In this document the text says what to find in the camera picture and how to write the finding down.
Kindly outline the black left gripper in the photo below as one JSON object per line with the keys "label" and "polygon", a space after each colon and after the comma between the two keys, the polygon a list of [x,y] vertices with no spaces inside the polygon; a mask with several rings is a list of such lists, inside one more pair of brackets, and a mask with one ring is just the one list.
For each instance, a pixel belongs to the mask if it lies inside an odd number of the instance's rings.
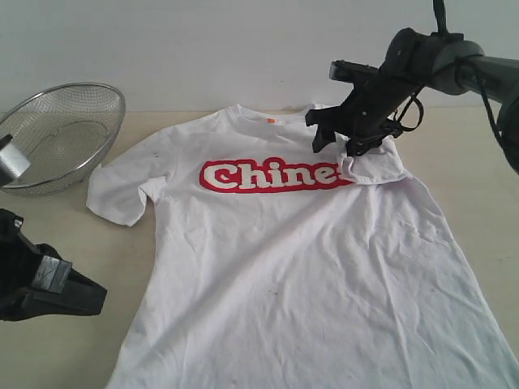
{"label": "black left gripper", "polygon": [[95,316],[107,290],[72,268],[49,245],[22,233],[24,219],[1,210],[1,320],[45,315]]}

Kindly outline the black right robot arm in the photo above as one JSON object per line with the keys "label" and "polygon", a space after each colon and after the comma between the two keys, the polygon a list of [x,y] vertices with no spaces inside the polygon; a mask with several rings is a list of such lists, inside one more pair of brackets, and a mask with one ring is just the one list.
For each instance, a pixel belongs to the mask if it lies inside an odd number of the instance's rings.
{"label": "black right robot arm", "polygon": [[416,105],[418,94],[430,88],[450,96],[474,92],[482,97],[492,134],[513,170],[518,169],[518,62],[492,58],[460,33],[423,35],[411,28],[392,39],[380,67],[336,60],[329,77],[350,83],[351,93],[340,104],[311,109],[307,126],[315,126],[312,150],[321,152],[337,135],[348,141],[348,156],[361,156],[392,136],[409,131],[399,106]]}

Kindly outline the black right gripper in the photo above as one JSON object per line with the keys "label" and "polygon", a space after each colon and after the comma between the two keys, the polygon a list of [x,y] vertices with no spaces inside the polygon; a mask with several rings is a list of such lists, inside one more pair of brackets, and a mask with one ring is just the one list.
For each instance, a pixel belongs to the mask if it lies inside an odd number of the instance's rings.
{"label": "black right gripper", "polygon": [[307,126],[317,126],[312,151],[320,153],[337,138],[333,130],[344,130],[349,138],[348,156],[361,156],[382,144],[387,136],[396,138],[409,127],[401,118],[390,114],[408,98],[415,99],[420,85],[405,79],[376,75],[360,88],[351,102],[322,109],[310,109],[305,115]]}

